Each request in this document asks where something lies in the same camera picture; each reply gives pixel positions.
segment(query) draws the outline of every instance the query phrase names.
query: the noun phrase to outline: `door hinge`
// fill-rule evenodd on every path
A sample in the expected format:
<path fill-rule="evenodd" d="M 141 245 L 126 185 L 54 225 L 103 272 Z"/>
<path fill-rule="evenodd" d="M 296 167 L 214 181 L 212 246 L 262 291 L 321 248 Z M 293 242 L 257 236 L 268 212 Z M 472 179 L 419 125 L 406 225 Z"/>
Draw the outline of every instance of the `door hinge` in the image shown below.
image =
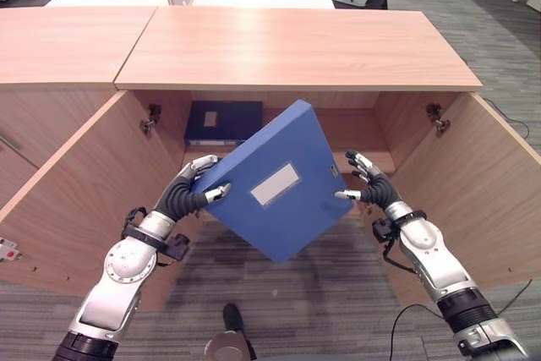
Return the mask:
<path fill-rule="evenodd" d="M 20 260 L 23 255 L 17 250 L 17 244 L 13 241 L 0 238 L 0 262 L 4 260 Z"/>
<path fill-rule="evenodd" d="M 150 137 L 150 131 L 158 124 L 161 117 L 161 106 L 160 105 L 149 105 L 149 119 L 141 120 L 139 123 L 139 128 L 144 135 Z"/>
<path fill-rule="evenodd" d="M 439 103 L 430 103 L 426 106 L 426 112 L 430 121 L 436 127 L 436 135 L 440 137 L 451 126 L 451 120 L 441 118 L 441 105 Z"/>

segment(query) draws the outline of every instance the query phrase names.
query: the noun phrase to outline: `open cabinet door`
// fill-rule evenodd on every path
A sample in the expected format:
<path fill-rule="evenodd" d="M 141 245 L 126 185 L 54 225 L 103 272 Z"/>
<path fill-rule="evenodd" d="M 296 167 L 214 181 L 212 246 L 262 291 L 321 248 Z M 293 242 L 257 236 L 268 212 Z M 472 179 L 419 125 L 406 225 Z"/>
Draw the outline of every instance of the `open cabinet door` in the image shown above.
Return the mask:
<path fill-rule="evenodd" d="M 432 130 L 392 182 L 480 287 L 540 276 L 541 158 L 479 95 L 459 96 L 444 118 L 451 127 Z M 429 301 L 416 276 L 385 268 L 401 304 Z"/>
<path fill-rule="evenodd" d="M 145 136 L 148 112 L 130 92 L 116 93 L 0 211 L 0 236 L 21 260 L 4 261 L 0 279 L 84 296 L 99 280 L 124 218 L 151 208 L 178 170 L 159 135 Z M 181 228 L 188 236 L 197 219 Z M 144 287 L 144 309 L 167 301 L 179 266 L 158 268 Z"/>

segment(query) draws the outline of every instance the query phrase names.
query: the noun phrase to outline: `robotic hand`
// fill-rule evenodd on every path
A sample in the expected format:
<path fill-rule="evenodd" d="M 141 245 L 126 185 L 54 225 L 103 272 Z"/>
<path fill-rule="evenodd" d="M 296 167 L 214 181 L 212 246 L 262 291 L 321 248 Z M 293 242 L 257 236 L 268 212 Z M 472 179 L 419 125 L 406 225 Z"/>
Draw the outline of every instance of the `robotic hand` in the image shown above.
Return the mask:
<path fill-rule="evenodd" d="M 190 191 L 194 180 L 216 162 L 216 156 L 190 162 L 169 183 L 153 211 L 131 212 L 123 239 L 107 253 L 101 279 L 86 296 L 53 361 L 113 358 L 139 304 L 140 289 L 156 268 L 157 253 L 181 260 L 188 251 L 189 240 L 182 234 L 166 242 L 176 223 L 223 198 L 231 188 L 228 183 L 201 194 Z M 145 214 L 138 227 L 131 222 L 137 211 Z"/>
<path fill-rule="evenodd" d="M 404 203 L 389 178 L 370 160 L 356 151 L 348 151 L 346 157 L 356 168 L 353 175 L 369 187 L 337 191 L 335 196 L 373 203 L 384 211 L 387 219 L 372 225 L 378 241 L 387 242 L 384 259 L 418 275 L 452 329 L 461 354 L 483 360 L 527 358 L 509 325 L 498 317 L 475 281 L 444 245 L 439 228 L 422 211 L 413 211 Z M 387 257 L 395 239 L 399 239 L 414 270 Z"/>

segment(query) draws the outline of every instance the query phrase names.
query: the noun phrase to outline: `white label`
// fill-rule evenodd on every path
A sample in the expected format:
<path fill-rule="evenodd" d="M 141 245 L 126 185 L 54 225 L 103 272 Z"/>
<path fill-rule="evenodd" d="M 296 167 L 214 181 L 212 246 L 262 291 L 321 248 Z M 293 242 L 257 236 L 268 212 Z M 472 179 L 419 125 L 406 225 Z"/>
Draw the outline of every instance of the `white label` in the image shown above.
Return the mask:
<path fill-rule="evenodd" d="M 218 117 L 218 112 L 206 112 L 205 123 L 203 124 L 203 127 L 216 127 L 217 117 Z"/>
<path fill-rule="evenodd" d="M 250 193 L 257 199 L 260 205 L 264 206 L 279 194 L 294 186 L 298 180 L 299 177 L 293 165 L 287 164 L 253 188 Z"/>

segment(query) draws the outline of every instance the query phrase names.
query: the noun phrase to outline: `cabinet shelf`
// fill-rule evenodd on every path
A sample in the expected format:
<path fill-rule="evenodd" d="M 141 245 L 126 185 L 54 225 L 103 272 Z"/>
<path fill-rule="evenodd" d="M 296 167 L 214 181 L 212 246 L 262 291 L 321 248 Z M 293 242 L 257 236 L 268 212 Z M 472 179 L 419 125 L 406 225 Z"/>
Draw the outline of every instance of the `cabinet shelf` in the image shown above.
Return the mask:
<path fill-rule="evenodd" d="M 280 114 L 281 109 L 266 108 L 263 122 Z M 342 173 L 350 173 L 352 167 L 347 163 L 347 150 L 357 150 L 366 155 L 383 172 L 392 174 L 395 164 L 385 144 L 380 126 L 372 109 L 315 109 L 327 140 L 331 146 L 335 162 Z M 190 145 L 186 147 L 183 166 L 195 158 L 207 154 L 224 157 L 235 149 L 234 145 Z"/>

